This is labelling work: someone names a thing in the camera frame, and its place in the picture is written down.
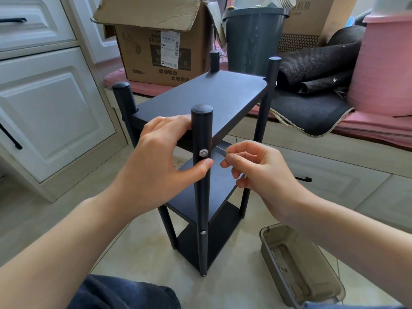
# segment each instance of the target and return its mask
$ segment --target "forearm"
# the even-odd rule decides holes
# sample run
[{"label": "forearm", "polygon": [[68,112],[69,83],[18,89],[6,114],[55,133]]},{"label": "forearm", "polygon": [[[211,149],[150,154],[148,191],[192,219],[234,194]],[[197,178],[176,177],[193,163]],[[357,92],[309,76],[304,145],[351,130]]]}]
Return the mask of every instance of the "forearm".
[{"label": "forearm", "polygon": [[1,308],[66,308],[100,254],[127,221],[101,199],[82,202],[0,269]]},{"label": "forearm", "polygon": [[313,194],[287,224],[412,308],[412,235]]}]

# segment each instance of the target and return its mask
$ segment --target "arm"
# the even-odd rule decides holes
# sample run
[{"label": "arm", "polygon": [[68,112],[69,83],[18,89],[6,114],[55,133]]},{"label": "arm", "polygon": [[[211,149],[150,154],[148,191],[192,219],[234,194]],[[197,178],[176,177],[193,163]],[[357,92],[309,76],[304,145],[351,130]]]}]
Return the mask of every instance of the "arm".
[{"label": "arm", "polygon": [[203,178],[205,159],[177,171],[172,153],[190,117],[158,117],[113,183],[0,268],[0,308],[66,308],[93,264],[128,222]]},{"label": "arm", "polygon": [[221,165],[233,166],[236,185],[255,190],[281,223],[412,307],[412,235],[324,200],[293,176],[281,153],[253,141],[230,146]]}]

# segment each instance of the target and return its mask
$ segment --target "translucent brown plastic container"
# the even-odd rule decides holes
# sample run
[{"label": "translucent brown plastic container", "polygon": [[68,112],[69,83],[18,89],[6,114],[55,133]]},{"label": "translucent brown plastic container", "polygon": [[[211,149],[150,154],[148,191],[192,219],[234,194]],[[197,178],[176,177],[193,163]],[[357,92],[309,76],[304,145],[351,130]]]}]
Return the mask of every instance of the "translucent brown plastic container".
[{"label": "translucent brown plastic container", "polygon": [[319,247],[294,229],[274,224],[260,230],[260,251],[286,306],[305,301],[335,304],[346,292]]}]

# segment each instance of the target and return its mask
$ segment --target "cardboard box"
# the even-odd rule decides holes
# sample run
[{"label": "cardboard box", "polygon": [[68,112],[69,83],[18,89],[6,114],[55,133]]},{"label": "cardboard box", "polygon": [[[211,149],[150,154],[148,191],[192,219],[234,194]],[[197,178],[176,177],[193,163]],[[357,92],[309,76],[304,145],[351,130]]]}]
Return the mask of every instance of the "cardboard box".
[{"label": "cardboard box", "polygon": [[114,25],[131,81],[178,86],[208,71],[215,30],[225,45],[216,2],[101,0],[93,21]]},{"label": "cardboard box", "polygon": [[285,20],[278,53],[324,46],[346,26],[357,0],[296,0]]}]

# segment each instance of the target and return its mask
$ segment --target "cabinet base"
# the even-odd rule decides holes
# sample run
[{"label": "cabinet base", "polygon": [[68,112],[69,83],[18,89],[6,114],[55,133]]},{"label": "cabinet base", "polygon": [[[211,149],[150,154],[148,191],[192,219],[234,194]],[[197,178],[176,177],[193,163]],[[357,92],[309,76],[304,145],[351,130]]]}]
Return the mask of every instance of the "cabinet base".
[{"label": "cabinet base", "polygon": [[[234,229],[236,229],[240,220],[239,208],[226,202],[212,223],[209,224],[208,269],[232,235]],[[195,225],[189,224],[179,234],[176,248],[199,271],[197,230]]]}]

